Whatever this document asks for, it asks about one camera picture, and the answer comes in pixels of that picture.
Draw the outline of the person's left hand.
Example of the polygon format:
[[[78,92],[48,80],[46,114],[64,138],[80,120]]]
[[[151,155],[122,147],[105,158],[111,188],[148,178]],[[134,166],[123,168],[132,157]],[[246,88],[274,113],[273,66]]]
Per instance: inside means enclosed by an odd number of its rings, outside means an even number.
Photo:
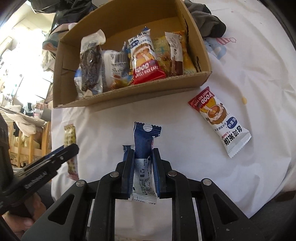
[[[10,214],[6,212],[2,217],[14,234],[21,239],[25,231],[27,231],[46,211],[46,206],[41,201],[39,194],[33,195],[33,217],[26,218]]]

